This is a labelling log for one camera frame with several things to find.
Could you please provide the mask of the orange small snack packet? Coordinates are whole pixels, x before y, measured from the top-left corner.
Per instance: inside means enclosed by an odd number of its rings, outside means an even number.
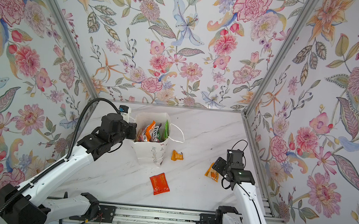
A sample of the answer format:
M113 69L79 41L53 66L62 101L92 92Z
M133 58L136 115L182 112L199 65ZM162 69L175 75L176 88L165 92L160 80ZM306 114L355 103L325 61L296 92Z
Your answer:
M205 173L205 177L208 177L208 178L212 179L213 181L218 182L219 173L215 169L213 169L214 164L215 163L212 163L210 165L210 167L207 169L207 171Z

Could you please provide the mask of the multicolour Fox's candy bag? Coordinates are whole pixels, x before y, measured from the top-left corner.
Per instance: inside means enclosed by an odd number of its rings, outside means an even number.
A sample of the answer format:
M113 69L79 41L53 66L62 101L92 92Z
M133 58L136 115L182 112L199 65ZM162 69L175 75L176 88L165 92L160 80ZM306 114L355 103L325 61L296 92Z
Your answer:
M138 131L136 142L160 142L160 129L161 123L153 121Z

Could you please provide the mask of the white paper gift bag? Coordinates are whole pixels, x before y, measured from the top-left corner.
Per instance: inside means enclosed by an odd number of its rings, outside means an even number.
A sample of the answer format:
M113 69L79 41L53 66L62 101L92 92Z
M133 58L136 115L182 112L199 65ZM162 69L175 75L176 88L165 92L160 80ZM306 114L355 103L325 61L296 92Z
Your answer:
M167 140L162 141L162 135L164 132L164 125L166 121L169 121L169 137ZM146 125L149 125L155 121L156 123L161 123L160 129L160 142L136 142L136 139L131 144L133 150L135 151L138 163L141 166L149 168L159 168L163 163L164 157L168 152L168 145L170 142L184 143L185 135L183 131L174 123L172 123L169 114L164 113L154 113L154 112L143 112L138 114L135 117L135 122L137 124L137 133Z

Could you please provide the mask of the green Lays chips bag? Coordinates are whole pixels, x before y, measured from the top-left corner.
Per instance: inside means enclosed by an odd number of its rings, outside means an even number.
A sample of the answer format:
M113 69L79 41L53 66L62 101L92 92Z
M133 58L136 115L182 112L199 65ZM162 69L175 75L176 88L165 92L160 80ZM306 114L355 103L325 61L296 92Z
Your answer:
M163 132L163 135L162 135L162 141L165 141L168 139L169 137L169 121L167 120L165 122L165 125L164 125L164 132Z

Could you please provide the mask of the red snack packet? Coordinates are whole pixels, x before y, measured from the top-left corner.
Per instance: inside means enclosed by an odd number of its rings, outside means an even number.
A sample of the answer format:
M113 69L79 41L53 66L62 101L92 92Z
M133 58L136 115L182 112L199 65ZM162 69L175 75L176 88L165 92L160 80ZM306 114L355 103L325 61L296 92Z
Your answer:
M167 193L170 191L165 173L150 177L150 181L153 187L153 195Z

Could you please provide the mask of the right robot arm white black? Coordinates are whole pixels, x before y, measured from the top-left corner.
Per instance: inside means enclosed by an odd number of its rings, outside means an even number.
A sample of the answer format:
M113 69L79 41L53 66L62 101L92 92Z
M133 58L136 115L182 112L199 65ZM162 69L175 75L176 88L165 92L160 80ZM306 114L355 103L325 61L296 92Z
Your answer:
M252 172L245 169L242 150L227 150L226 159L219 157L212 169L229 183L224 187L235 195L238 206L219 206L215 211L215 224L267 224L258 202L257 187Z

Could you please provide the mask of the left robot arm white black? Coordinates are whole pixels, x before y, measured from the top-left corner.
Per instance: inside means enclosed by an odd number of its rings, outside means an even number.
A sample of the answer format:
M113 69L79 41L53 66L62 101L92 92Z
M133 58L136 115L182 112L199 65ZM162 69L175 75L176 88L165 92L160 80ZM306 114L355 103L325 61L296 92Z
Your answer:
M91 193L57 201L50 201L48 197L72 175L104 154L119 149L124 140L134 140L136 128L136 123L127 122L123 115L103 116L101 125L77 141L60 160L30 180L1 188L0 219L7 224L46 224L71 216L96 219L100 202Z

